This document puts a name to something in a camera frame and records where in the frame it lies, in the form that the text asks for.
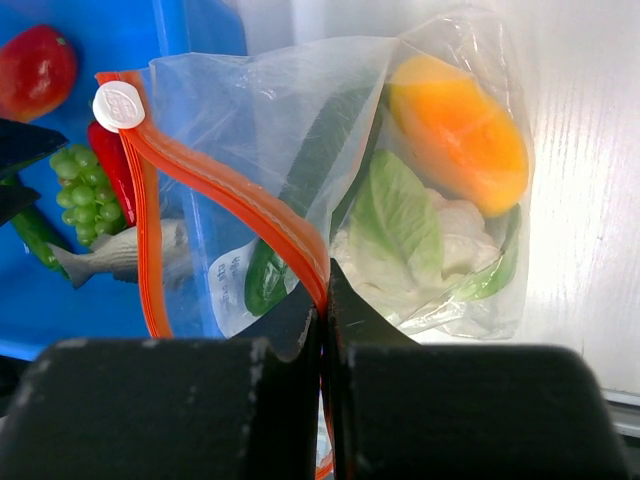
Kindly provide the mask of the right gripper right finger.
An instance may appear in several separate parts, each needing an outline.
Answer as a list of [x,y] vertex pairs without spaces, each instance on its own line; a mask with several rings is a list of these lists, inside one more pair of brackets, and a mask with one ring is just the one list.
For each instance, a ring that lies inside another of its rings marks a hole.
[[592,370],[542,345],[409,339],[331,268],[322,388],[339,479],[629,479]]

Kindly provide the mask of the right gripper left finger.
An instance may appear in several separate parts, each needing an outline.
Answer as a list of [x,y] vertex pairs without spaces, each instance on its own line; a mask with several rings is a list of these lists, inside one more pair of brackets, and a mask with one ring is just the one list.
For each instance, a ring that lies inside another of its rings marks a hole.
[[311,479],[320,320],[295,288],[229,340],[76,338],[24,373],[5,479]]

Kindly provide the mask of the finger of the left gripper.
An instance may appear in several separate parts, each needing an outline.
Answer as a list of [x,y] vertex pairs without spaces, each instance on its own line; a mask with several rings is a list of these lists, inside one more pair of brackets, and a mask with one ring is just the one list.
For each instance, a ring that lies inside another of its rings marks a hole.
[[16,174],[68,144],[58,131],[1,119],[1,177]]
[[0,225],[9,222],[39,198],[40,194],[30,187],[2,185],[0,191]]

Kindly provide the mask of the green grape bunch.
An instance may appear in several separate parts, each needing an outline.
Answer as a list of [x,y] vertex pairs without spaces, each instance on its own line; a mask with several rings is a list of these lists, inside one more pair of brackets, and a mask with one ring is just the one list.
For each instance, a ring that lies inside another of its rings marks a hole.
[[78,242],[90,247],[103,234],[115,235],[126,227],[123,210],[95,153],[76,144],[49,159],[61,186],[57,204],[63,222],[73,227]]

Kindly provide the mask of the red orange mango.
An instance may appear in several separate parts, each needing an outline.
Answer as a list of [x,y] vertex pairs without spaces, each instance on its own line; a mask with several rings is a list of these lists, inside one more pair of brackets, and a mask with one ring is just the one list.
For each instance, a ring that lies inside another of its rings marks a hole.
[[1,117],[29,123],[69,97],[77,78],[71,43],[48,25],[31,27],[1,48]]

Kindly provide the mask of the red chili pepper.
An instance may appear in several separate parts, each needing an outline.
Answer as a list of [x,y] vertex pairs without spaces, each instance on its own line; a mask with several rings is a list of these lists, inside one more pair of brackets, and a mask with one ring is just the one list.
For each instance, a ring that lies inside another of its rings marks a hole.
[[120,136],[93,121],[87,128],[89,145],[105,171],[123,210],[126,224],[136,225],[136,202],[133,180]]

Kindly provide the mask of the grey toy fish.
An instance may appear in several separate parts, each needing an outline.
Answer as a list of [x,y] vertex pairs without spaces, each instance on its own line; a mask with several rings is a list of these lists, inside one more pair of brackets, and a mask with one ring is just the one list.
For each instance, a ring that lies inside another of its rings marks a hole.
[[[172,288],[178,288],[193,274],[188,235],[183,220],[163,219],[163,278]],[[137,228],[131,227],[116,235],[100,235],[85,254],[71,253],[47,243],[55,259],[68,275],[74,289],[82,287],[95,274],[109,273],[117,281],[138,283]]]

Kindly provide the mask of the white cauliflower with leaves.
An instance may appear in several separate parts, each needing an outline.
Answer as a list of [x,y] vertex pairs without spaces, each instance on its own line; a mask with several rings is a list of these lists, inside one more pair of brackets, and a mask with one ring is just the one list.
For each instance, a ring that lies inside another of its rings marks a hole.
[[491,297],[517,270],[520,211],[497,241],[478,208],[427,188],[388,150],[374,153],[330,254],[352,288],[394,325]]

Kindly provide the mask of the clear zip top bag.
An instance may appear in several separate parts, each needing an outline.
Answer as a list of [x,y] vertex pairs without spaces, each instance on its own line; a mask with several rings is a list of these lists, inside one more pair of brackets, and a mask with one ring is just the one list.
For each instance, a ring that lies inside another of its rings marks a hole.
[[534,155],[505,21],[471,5],[397,36],[100,72],[154,338],[249,331],[337,264],[388,333],[510,338]]

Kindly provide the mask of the yellow orange mango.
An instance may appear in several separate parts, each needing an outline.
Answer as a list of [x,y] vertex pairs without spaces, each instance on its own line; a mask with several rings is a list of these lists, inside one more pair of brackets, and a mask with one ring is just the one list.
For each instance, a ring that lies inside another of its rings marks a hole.
[[495,217],[529,182],[529,154],[516,122],[475,77],[430,55],[401,63],[390,80],[390,113],[418,170]]

